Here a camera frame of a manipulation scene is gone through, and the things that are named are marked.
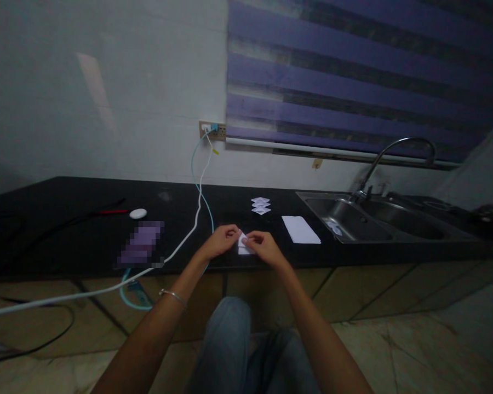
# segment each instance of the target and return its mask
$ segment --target cabinet door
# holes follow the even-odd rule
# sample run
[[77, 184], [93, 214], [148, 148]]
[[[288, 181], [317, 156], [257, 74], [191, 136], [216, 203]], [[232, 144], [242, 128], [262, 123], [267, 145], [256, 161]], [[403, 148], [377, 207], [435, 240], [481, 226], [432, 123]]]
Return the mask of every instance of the cabinet door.
[[385, 291], [413, 264], [336, 268], [314, 303], [328, 322], [347, 321]]
[[478, 264], [472, 270], [458, 276], [444, 288], [409, 308], [408, 312], [445, 308], [492, 282], [493, 260], [490, 260]]
[[477, 264], [477, 261], [420, 264], [361, 311], [356, 318], [405, 313], [410, 307]]
[[[312, 296], [321, 285], [330, 268], [300, 269], [296, 275]], [[240, 297], [252, 311], [252, 332], [291, 327], [292, 308], [277, 274], [271, 271], [233, 273], [228, 275], [227, 295]]]
[[[4, 297], [37, 300], [78, 293], [69, 281], [0, 283]], [[37, 358], [68, 356], [119, 348], [126, 336], [87, 298], [65, 305], [75, 313], [71, 329], [60, 339], [34, 353]], [[0, 308], [13, 305], [0, 300]], [[30, 350], [60, 334], [71, 320], [63, 308], [33, 308], [0, 316], [0, 343]]]
[[[148, 296], [156, 302], [159, 291], [170, 288], [177, 278], [177, 275], [146, 276], [139, 278], [139, 282]], [[119, 278], [105, 278], [84, 280], [82, 283], [89, 291], [94, 291], [113, 286], [120, 281]], [[179, 322], [173, 341], [202, 339], [208, 319], [221, 301], [222, 284], [222, 274], [204, 274], [201, 277], [188, 301], [188, 309]], [[132, 292], [125, 291], [125, 294], [131, 302], [138, 304]], [[136, 310], [124, 304], [118, 291], [101, 294], [97, 296], [97, 300], [129, 333], [146, 314], [146, 311]]]

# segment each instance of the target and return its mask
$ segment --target window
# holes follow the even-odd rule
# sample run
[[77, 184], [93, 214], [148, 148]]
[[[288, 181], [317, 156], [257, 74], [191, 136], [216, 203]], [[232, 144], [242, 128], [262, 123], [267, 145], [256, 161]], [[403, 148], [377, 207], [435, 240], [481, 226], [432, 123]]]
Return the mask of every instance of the window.
[[463, 162], [493, 128], [493, 6], [460, 4], [231, 1], [227, 140], [369, 156], [416, 136]]

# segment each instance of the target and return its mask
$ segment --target jeans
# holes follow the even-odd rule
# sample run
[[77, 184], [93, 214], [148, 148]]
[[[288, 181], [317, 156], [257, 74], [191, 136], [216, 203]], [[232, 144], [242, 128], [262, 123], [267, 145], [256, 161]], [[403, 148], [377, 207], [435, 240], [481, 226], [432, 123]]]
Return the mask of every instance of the jeans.
[[240, 298], [224, 298], [208, 322], [186, 392], [320, 393], [294, 332], [270, 332], [250, 358], [249, 345], [250, 308]]

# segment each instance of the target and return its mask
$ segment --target hand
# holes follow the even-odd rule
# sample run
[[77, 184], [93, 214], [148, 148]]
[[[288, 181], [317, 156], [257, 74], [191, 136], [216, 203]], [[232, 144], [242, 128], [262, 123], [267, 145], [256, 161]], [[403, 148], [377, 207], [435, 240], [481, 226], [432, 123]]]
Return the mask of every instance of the hand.
[[225, 253], [239, 239], [241, 231], [235, 224], [219, 226], [207, 241], [199, 248], [196, 255], [202, 260], [212, 260]]
[[256, 252], [256, 254], [272, 268], [289, 264], [285, 259], [285, 256], [281, 253], [281, 250], [279, 250], [272, 234], [264, 233], [262, 231], [252, 231], [247, 234], [246, 238], [247, 239], [243, 239], [243, 243], [246, 247]]

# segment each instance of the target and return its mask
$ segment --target faucet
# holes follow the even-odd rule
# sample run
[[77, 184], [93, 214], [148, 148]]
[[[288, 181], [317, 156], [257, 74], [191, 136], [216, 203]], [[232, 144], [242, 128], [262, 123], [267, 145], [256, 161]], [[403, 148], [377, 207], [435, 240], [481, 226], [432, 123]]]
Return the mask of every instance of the faucet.
[[392, 148], [393, 146], [397, 145], [397, 144], [400, 144], [404, 141], [421, 141], [421, 142], [425, 142], [426, 144], [428, 144], [431, 148], [431, 154], [428, 156], [427, 160], [426, 160], [426, 165], [428, 167], [432, 166], [434, 164], [434, 159], [437, 155], [437, 148], [436, 146], [434, 145], [434, 143], [432, 143], [431, 141], [425, 139], [425, 138], [421, 138], [421, 137], [407, 137], [407, 138], [401, 138], [397, 141], [394, 141], [393, 143], [391, 143], [390, 145], [388, 145], [387, 147], [385, 147], [379, 154], [378, 156], [376, 156], [376, 159], [374, 159], [374, 161], [372, 162], [372, 165], [371, 165], [371, 168], [369, 169], [369, 171], [367, 172], [367, 175], [365, 175], [365, 177], [363, 178], [362, 182], [360, 183], [360, 186], [358, 187], [358, 189], [351, 194], [351, 196], [349, 197], [349, 202], [358, 202], [360, 199], [368, 199], [370, 198], [370, 189], [367, 191], [367, 193], [365, 192], [365, 185], [367, 184], [367, 181], [369, 180], [369, 178], [371, 177], [372, 173], [374, 172], [374, 170], [376, 169], [376, 166], [378, 165], [378, 163], [380, 162], [380, 159], [382, 158], [382, 156], [390, 149]]

